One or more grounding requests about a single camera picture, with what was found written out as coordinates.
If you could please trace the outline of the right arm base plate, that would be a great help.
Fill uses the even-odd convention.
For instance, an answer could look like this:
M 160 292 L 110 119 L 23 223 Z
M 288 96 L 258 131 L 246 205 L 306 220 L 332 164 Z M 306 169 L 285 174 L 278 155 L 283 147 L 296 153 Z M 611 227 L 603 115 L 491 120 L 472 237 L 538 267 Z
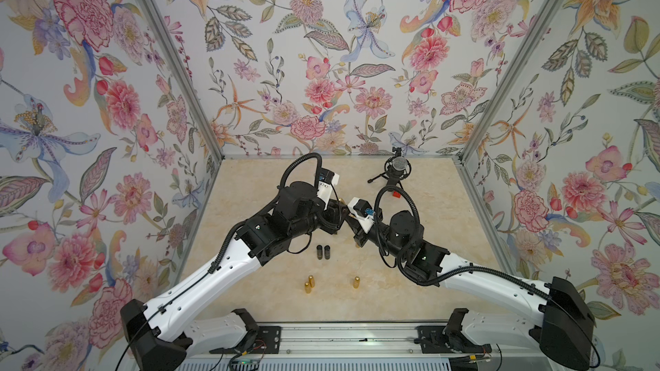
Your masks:
M 491 345 L 476 345 L 465 338 L 459 331 L 445 331 L 445 326 L 418 326 L 417 338 L 423 354 L 491 354 Z

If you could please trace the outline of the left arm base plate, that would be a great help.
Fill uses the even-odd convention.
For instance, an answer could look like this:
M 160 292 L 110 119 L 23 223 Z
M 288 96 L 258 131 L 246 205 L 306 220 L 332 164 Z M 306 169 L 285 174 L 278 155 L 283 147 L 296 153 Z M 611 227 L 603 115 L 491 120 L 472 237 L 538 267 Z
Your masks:
M 251 330 L 241 340 L 236 347 L 216 348 L 211 350 L 211 354 L 236 355 L 239 353 L 248 354 L 278 354 L 282 342 L 281 326 L 259 326 L 256 331 Z

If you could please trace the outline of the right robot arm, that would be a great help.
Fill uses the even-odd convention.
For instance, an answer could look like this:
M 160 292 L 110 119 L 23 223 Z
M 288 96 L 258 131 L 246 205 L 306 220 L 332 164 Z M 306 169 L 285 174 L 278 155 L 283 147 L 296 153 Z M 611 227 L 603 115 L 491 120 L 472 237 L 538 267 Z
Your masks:
M 347 209 L 359 247 L 373 242 L 382 259 L 419 287 L 459 290 L 509 310 L 525 322 L 521 342 L 572 370 L 595 370 L 603 359 L 596 346 L 596 318 L 575 286 L 549 283 L 478 266 L 424 237 L 419 210 L 400 187 L 383 187 L 373 204 L 354 198 Z

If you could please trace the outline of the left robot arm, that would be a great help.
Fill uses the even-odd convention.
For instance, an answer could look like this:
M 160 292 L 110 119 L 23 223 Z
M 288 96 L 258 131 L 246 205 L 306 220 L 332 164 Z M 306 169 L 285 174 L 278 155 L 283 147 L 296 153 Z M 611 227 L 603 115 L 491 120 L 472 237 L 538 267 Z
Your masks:
M 310 153 L 284 171 L 275 197 L 236 223 L 215 258 L 169 291 L 147 302 L 133 299 L 120 310 L 127 341 L 141 370 L 176 370 L 188 357 L 213 350 L 247 353 L 259 326 L 245 309 L 212 321 L 198 315 L 220 295 L 272 259 L 302 235 L 320 229 L 338 233 L 347 211 L 334 197 L 336 173 Z

